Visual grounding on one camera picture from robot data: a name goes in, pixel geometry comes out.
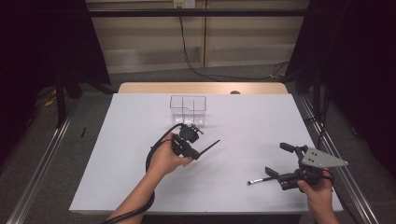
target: metal rail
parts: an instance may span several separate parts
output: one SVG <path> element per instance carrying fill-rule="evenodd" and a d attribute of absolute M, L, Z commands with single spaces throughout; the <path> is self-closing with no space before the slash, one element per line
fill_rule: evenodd
<path fill-rule="evenodd" d="M 30 180 L 29 184 L 27 185 L 25 191 L 23 192 L 22 196 L 20 197 L 17 205 L 15 206 L 14 210 L 9 217 L 7 224 L 22 224 L 25 220 L 30 207 L 32 206 L 33 201 L 35 200 L 35 196 L 40 189 L 41 184 L 46 176 L 46 173 L 50 167 L 52 159 L 64 138 L 64 134 L 67 131 L 67 128 L 70 124 L 71 116 L 74 114 L 76 107 L 77 107 L 77 100 L 73 102 L 71 106 L 71 110 L 69 115 L 66 117 L 62 126 L 56 129 L 52 139 L 49 143 L 49 146 L 44 153 L 43 158 L 41 159 L 40 163 L 38 164 L 37 168 L 35 169 L 35 173 L 33 174 L 32 179 Z"/>
<path fill-rule="evenodd" d="M 91 9 L 89 11 L 37 11 L 36 15 L 55 17 L 307 17 L 325 16 L 330 10 L 256 9 L 256 8 L 160 8 L 160 9 Z"/>
<path fill-rule="evenodd" d="M 301 97 L 301 101 L 304 105 L 304 109 L 306 113 L 311 118 L 313 118 L 314 117 L 313 105 L 311 104 L 309 99 L 307 99 L 307 97 Z M 322 123 L 314 121 L 314 127 L 318 135 L 320 136 L 321 128 L 323 127 Z M 332 139 L 330 138 L 326 130 L 323 130 L 322 132 L 321 142 L 325 146 L 327 153 L 342 159 L 337 148 L 335 147 L 335 144 L 333 143 Z M 361 189 L 358 187 L 357 183 L 355 182 L 355 179 L 352 177 L 352 174 L 349 172 L 347 167 L 346 166 L 337 167 L 336 171 L 340 175 L 340 178 L 343 181 L 343 183 L 345 184 L 346 190 L 348 191 L 350 197 L 352 198 L 353 203 L 355 204 L 356 208 L 361 214 L 361 218 L 363 219 L 364 223 L 369 223 L 369 224 L 378 223 L 378 220 L 375 217 L 373 209 L 371 208 L 367 199 L 364 197 L 363 193 L 361 192 Z"/>

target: human hand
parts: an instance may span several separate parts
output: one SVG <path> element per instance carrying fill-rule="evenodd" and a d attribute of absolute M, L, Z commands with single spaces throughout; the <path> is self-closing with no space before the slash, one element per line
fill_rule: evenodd
<path fill-rule="evenodd" d="M 191 157 L 180 158 L 172 150 L 171 139 L 174 133 L 169 133 L 163 139 L 161 145 L 152 155 L 148 172 L 155 172 L 159 175 L 172 173 L 179 165 L 186 166 L 192 162 Z"/>
<path fill-rule="evenodd" d="M 323 171 L 322 174 L 330 176 L 327 171 Z M 317 223 L 338 223 L 335 213 L 332 210 L 332 182 L 329 179 L 322 178 L 313 187 L 309 186 L 303 180 L 299 180 L 297 184 L 306 194 L 309 212 Z"/>

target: wall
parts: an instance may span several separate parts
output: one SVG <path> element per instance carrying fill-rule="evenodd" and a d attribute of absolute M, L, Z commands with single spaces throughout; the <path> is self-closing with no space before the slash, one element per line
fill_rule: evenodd
<path fill-rule="evenodd" d="M 200 8 L 306 8 L 308 0 L 196 0 Z M 172 8 L 173 1 L 87 0 L 89 9 Z M 178 18 L 93 18 L 108 72 L 187 67 Z M 192 66 L 279 63 L 292 54 L 303 18 L 183 18 Z"/>

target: wrist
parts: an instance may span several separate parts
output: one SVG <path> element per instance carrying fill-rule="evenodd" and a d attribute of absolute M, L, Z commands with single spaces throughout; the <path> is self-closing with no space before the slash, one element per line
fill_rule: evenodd
<path fill-rule="evenodd" d="M 165 174 L 163 172 L 159 172 L 156 169 L 148 169 L 145 174 L 145 178 L 152 180 L 153 182 L 160 183 Z"/>
<path fill-rule="evenodd" d="M 315 216 L 315 221 L 318 224 L 338 224 L 338 219 L 335 216 L 334 211 L 324 213 L 324 214 L 318 214 Z"/>

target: robotic arm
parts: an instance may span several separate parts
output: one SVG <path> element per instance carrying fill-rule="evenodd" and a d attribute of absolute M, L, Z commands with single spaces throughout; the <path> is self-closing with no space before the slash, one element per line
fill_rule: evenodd
<path fill-rule="evenodd" d="M 321 178 L 329 178 L 333 183 L 333 177 L 323 176 L 324 167 L 345 166 L 347 161 L 340 160 L 332 155 L 312 147 L 294 147 L 287 143 L 281 143 L 280 148 L 295 152 L 298 157 L 299 168 L 294 173 L 280 175 L 273 169 L 265 167 L 265 173 L 270 177 L 248 181 L 247 184 L 255 184 L 263 181 L 276 179 L 283 190 L 298 188 L 297 181 L 304 180 L 311 186 L 316 185 Z"/>

